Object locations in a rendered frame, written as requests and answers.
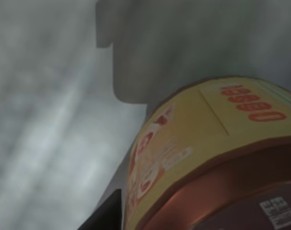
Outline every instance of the white barcode sticker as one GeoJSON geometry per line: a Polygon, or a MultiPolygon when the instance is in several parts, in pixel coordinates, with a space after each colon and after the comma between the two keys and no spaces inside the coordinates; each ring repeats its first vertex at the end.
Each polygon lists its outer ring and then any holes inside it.
{"type": "Polygon", "coordinates": [[[276,197],[259,204],[270,219],[275,230],[291,225],[291,208],[282,197],[276,197]]]}

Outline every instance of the yellow label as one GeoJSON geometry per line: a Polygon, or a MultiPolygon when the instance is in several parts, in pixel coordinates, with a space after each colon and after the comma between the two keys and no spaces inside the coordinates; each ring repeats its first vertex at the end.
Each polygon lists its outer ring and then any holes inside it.
{"type": "Polygon", "coordinates": [[[130,157],[125,229],[175,182],[208,160],[268,138],[291,136],[291,94],[263,80],[226,78],[188,88],[141,129],[130,157]]]}

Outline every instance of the black object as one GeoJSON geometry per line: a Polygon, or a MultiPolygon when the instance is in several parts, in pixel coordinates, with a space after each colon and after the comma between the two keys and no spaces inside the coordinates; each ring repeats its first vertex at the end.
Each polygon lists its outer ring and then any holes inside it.
{"type": "Polygon", "coordinates": [[[78,230],[121,230],[121,190],[112,195],[78,228],[78,230]]]}

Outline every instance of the gray surface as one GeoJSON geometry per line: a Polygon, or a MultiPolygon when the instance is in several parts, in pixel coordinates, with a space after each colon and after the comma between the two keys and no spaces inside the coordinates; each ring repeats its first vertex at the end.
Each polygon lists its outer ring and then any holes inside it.
{"type": "MultiPolygon", "coordinates": [[[[113,94],[111,49],[95,48],[94,4],[0,0],[0,230],[77,229],[143,122],[145,106],[113,94]]],[[[291,0],[263,13],[251,60],[291,88],[291,0]]],[[[156,101],[186,81],[172,79],[156,101]]],[[[123,185],[115,181],[109,190],[123,185]]]]}

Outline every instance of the brown jar bottom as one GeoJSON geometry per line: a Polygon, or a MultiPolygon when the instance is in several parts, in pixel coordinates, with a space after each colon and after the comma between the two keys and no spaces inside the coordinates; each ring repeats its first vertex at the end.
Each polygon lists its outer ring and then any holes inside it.
{"type": "Polygon", "coordinates": [[[291,182],[291,145],[228,161],[179,189],[142,230],[188,230],[249,196],[291,182]]]}

